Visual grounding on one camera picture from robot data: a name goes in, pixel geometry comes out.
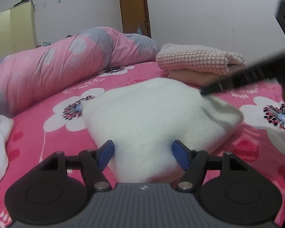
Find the bed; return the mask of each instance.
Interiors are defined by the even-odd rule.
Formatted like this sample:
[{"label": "bed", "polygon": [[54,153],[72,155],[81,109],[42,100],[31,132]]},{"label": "bed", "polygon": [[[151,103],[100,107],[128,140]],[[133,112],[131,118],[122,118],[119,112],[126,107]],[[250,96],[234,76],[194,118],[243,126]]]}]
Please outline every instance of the bed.
[{"label": "bed", "polygon": [[[0,182],[0,228],[11,223],[4,205],[4,194],[11,184],[55,151],[77,155],[85,149],[96,149],[84,125],[82,100],[157,77],[166,77],[166,72],[154,61],[112,67],[64,88],[15,116],[14,128],[6,143],[9,165]],[[225,151],[235,153],[279,188],[283,204],[275,222],[281,226],[285,220],[285,106],[281,87],[262,82],[218,96],[239,108],[245,119],[214,155],[221,156]],[[104,174],[114,186],[116,179],[108,167]],[[208,172],[206,179],[218,174]],[[68,175],[82,181],[79,171],[68,170]]]}]

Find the door frame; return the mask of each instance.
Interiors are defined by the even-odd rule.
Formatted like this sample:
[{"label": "door frame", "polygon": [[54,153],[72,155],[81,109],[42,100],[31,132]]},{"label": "door frame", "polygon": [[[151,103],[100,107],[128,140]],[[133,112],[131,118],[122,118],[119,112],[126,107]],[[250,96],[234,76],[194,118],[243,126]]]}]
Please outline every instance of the door frame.
[{"label": "door frame", "polygon": [[[145,17],[146,17],[146,24],[147,24],[147,36],[149,38],[151,38],[151,27],[150,27],[148,0],[143,0],[143,5],[144,5],[144,8],[145,8]],[[120,13],[121,13],[121,16],[122,16],[120,0],[119,0],[119,6],[120,6]]]}]

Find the wooden door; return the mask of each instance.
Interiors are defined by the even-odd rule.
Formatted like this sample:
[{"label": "wooden door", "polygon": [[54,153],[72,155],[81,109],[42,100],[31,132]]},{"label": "wooden door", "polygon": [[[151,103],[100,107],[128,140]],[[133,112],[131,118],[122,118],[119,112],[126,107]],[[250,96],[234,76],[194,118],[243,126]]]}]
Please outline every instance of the wooden door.
[{"label": "wooden door", "polygon": [[10,10],[0,13],[0,57],[12,55],[14,46],[11,39]]},{"label": "wooden door", "polygon": [[29,1],[11,8],[10,23],[14,53],[35,49],[37,39],[33,2]]},{"label": "wooden door", "polygon": [[124,33],[137,33],[151,37],[147,0],[119,0]]}]

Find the stack of folded clothes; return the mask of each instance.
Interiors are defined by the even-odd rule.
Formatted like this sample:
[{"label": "stack of folded clothes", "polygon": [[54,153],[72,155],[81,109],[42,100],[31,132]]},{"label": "stack of folded clothes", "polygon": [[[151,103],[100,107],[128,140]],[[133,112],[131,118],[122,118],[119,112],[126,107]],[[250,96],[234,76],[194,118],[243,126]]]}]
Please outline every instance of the stack of folded clothes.
[{"label": "stack of folded clothes", "polygon": [[165,44],[156,61],[169,78],[201,87],[245,68],[240,54],[201,45]]}]

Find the gray ribbed panel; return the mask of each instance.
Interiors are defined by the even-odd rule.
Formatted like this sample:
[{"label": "gray ribbed panel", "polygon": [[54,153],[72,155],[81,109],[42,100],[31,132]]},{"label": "gray ribbed panel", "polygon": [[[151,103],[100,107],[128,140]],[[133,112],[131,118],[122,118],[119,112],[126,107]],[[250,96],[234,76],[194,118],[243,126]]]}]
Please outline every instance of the gray ribbed panel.
[{"label": "gray ribbed panel", "polygon": [[[170,184],[125,184],[97,193],[78,215],[48,228],[244,228],[206,213],[194,196]],[[277,228],[274,224],[255,228]],[[15,222],[10,228],[36,228]]]}]

